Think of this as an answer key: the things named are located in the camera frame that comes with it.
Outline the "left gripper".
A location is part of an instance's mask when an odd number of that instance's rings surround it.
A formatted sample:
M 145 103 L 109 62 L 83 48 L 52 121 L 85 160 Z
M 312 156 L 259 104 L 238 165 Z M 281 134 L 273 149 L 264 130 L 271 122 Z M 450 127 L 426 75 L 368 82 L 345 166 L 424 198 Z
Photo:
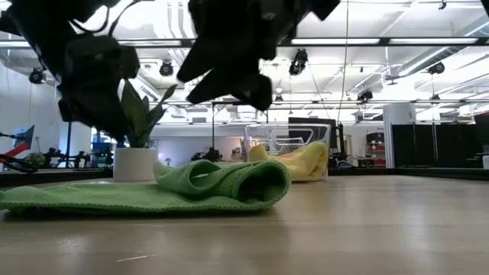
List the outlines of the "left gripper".
M 118 86 L 124 79 L 119 68 L 120 46 L 131 45 L 110 36 L 83 36 L 67 43 L 58 85 L 62 100 L 70 107 L 60 109 L 63 121 L 80 122 L 115 139 L 126 135 L 127 118 L 118 111 Z

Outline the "small green shrub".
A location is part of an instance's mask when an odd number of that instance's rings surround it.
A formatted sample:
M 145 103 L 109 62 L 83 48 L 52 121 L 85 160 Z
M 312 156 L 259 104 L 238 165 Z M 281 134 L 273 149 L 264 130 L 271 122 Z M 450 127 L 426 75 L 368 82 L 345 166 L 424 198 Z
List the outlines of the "small green shrub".
M 45 156 L 42 154 L 42 153 L 29 153 L 25 158 L 24 158 L 24 161 L 26 163 L 29 163 L 30 165 L 34 166 L 34 167 L 42 167 L 45 162 L 46 162 L 46 158 Z

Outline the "black monitor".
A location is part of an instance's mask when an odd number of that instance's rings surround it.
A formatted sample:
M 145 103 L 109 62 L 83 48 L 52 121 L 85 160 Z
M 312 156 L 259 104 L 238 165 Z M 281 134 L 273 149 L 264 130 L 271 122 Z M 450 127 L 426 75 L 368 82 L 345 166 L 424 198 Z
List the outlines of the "black monitor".
M 289 117 L 288 123 L 289 124 L 329 125 L 330 126 L 329 146 L 331 148 L 335 148 L 335 149 L 338 148 L 337 137 L 336 137 L 336 120 L 327 119 L 327 118 L 295 118 L 295 117 Z M 325 135 L 325 128 L 324 127 L 313 128 L 313 130 L 314 130 L 314 134 L 313 134 L 313 137 L 311 138 L 311 141 L 319 141 Z M 304 141 L 307 141 L 307 139 L 309 137 L 309 132 L 308 131 L 291 131 L 290 137 L 291 138 L 301 137 Z

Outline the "white pillar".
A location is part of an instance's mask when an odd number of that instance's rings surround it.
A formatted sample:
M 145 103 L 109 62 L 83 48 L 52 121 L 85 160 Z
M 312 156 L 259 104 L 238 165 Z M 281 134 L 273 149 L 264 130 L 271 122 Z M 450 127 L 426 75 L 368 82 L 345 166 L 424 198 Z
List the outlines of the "white pillar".
M 397 167 L 397 161 L 404 162 L 405 144 L 412 144 L 410 128 L 416 123 L 416 107 L 413 103 L 392 103 L 383 107 L 384 148 L 386 168 Z

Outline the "red and blue stand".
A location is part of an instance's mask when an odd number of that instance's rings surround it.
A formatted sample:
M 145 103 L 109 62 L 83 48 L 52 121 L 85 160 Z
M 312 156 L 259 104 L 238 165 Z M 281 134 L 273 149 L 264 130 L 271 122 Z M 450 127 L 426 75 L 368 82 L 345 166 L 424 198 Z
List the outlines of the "red and blue stand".
M 10 151 L 0 154 L 0 163 L 11 170 L 21 173 L 36 173 L 37 168 L 33 164 L 17 158 L 19 154 L 31 149 L 33 133 L 34 126 L 20 134 L 4 134 L 0 132 L 0 137 L 11 138 L 15 142 L 14 147 Z

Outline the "snake plant in white pot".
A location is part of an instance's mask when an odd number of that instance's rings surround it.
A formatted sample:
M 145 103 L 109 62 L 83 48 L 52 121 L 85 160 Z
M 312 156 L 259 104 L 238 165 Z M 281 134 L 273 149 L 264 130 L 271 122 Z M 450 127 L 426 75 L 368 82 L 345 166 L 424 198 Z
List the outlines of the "snake plant in white pot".
M 157 105 L 150 108 L 147 96 L 141 98 L 128 79 L 124 82 L 121 106 L 128 124 L 125 137 L 129 147 L 115 149 L 113 178 L 122 182 L 153 180 L 157 150 L 149 148 L 148 142 L 151 132 L 166 112 L 163 104 L 174 94 L 177 84 L 170 86 Z

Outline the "black partition screen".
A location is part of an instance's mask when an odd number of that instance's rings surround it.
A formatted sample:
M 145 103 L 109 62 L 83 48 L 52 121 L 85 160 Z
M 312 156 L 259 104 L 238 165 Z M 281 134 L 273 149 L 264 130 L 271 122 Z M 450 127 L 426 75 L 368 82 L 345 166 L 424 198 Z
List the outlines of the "black partition screen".
M 413 124 L 412 144 L 397 167 L 482 168 L 489 157 L 489 113 L 476 115 L 473 124 L 443 122 Z

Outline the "green microfiber towel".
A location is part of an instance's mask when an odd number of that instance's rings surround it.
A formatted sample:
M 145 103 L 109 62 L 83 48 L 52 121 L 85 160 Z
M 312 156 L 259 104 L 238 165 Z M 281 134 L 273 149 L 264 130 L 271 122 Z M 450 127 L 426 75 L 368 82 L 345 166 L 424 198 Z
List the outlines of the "green microfiber towel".
M 152 183 L 67 183 L 0 191 L 0 209 L 56 209 L 132 215 L 164 212 L 252 212 L 269 209 L 291 185 L 274 160 L 217 164 L 197 160 L 181 167 L 154 165 Z

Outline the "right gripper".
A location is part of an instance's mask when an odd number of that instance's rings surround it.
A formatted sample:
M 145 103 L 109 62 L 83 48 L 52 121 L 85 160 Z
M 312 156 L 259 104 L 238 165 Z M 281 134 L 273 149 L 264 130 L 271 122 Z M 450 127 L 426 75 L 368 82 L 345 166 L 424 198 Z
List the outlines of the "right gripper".
M 276 47 L 306 12 L 306 0 L 189 0 L 197 38 L 176 77 L 186 83 L 204 73 L 258 74 L 259 59 Z

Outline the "clear plastic bin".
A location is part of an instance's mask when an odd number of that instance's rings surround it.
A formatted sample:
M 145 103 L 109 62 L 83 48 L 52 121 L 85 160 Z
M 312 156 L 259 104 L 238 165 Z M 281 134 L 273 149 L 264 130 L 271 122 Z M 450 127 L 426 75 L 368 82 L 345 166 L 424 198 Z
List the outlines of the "clear plastic bin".
M 300 147 L 306 146 L 313 137 L 313 128 L 325 128 L 325 135 L 320 142 L 323 142 L 329 147 L 329 154 L 331 147 L 330 141 L 330 126 L 329 125 L 315 125 L 315 124 L 254 124 L 248 125 L 244 129 L 244 153 L 246 161 L 248 160 L 248 151 L 256 145 L 263 144 L 266 152 L 269 154 L 280 156 L 290 153 Z M 307 141 L 304 141 L 301 137 L 290 137 L 291 131 L 308 131 L 309 137 Z

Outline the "black metal stand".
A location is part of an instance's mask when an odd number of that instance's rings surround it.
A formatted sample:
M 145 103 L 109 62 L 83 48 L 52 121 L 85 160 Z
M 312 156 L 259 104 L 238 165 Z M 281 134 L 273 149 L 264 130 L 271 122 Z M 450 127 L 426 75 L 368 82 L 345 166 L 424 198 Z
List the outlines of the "black metal stand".
M 246 161 L 245 127 L 268 122 L 268 111 L 262 112 L 238 100 L 212 101 L 211 146 L 209 159 L 217 163 Z

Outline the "yellow microfiber towel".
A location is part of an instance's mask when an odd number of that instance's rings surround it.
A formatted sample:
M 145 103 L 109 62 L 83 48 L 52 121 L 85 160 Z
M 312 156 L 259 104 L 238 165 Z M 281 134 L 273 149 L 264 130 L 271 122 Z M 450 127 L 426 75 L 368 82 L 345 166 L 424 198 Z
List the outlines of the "yellow microfiber towel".
M 280 162 L 287 168 L 293 182 L 312 182 L 323 180 L 328 176 L 329 147 L 320 141 L 314 141 L 280 156 L 266 152 L 263 144 L 253 146 L 248 153 L 248 160 L 251 162 L 262 160 Z

